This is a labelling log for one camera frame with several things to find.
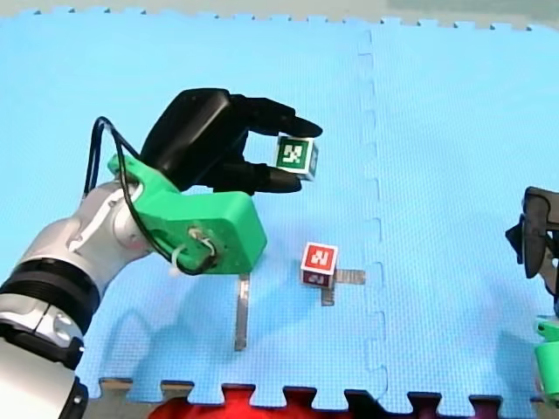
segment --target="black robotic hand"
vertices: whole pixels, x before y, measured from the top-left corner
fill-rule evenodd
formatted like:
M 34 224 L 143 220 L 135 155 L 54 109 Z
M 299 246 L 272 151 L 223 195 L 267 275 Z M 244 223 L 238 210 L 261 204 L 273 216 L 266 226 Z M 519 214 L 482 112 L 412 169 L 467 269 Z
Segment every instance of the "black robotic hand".
M 507 240 L 516 252 L 518 264 L 524 265 L 526 277 L 540 273 L 546 289 L 557 299 L 559 271 L 551 261 L 559 258 L 559 194 L 527 188 L 522 207 L 520 221 L 507 231 Z
M 277 136 L 318 137 L 322 129 L 295 110 L 265 98 L 246 98 L 224 89 L 185 90 L 176 96 L 148 134 L 141 160 L 177 188 L 194 185 L 215 192 L 290 193 L 299 178 L 285 170 L 245 161 L 250 131 Z

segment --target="green 3d-printed bracket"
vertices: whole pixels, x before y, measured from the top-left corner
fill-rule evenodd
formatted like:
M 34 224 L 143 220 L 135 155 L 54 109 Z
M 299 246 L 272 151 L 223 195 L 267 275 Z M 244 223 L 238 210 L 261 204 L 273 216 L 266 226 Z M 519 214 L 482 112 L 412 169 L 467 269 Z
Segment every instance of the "green 3d-printed bracket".
M 539 319 L 537 332 L 546 340 L 535 348 L 542 390 L 546 401 L 559 409 L 559 321 Z
M 183 246 L 177 262 L 195 270 L 210 249 L 189 234 L 194 229 L 216 247 L 217 263 L 207 273 L 249 273 L 266 247 L 266 234 L 252 199 L 243 192 L 183 195 L 157 170 L 126 156 L 127 176 L 142 185 L 134 208 L 168 253 Z M 108 163 L 119 172 L 118 157 Z

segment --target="silver robot arm segment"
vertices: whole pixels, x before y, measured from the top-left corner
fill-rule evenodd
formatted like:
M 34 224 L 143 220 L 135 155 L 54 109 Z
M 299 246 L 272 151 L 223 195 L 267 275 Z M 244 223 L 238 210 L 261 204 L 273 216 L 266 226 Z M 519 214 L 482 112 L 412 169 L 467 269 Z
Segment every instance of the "silver robot arm segment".
M 130 185 L 132 201 L 141 186 Z M 150 253 L 119 182 L 92 190 L 45 227 L 0 286 L 0 406 L 20 419 L 80 419 L 87 390 L 74 370 L 114 277 Z

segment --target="red marker cube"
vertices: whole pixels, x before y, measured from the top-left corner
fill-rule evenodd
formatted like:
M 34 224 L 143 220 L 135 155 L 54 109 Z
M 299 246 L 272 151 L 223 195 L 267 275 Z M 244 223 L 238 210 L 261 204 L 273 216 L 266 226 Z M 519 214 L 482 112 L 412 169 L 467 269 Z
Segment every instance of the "red marker cube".
M 338 248 L 328 244 L 307 243 L 300 265 L 303 284 L 334 288 Z

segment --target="metal strip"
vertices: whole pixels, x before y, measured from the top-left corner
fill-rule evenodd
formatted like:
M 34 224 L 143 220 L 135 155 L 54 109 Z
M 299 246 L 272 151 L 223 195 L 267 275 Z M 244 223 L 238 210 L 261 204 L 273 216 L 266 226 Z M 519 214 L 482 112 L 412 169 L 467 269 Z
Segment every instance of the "metal strip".
M 322 288 L 321 289 L 321 304 L 323 306 L 333 306 L 334 305 L 334 288 Z
M 334 274 L 334 281 L 336 284 L 365 284 L 365 271 L 357 269 L 337 269 Z
M 246 273 L 238 276 L 237 325 L 235 327 L 235 350 L 246 348 L 246 331 L 248 324 L 248 295 L 251 276 Z

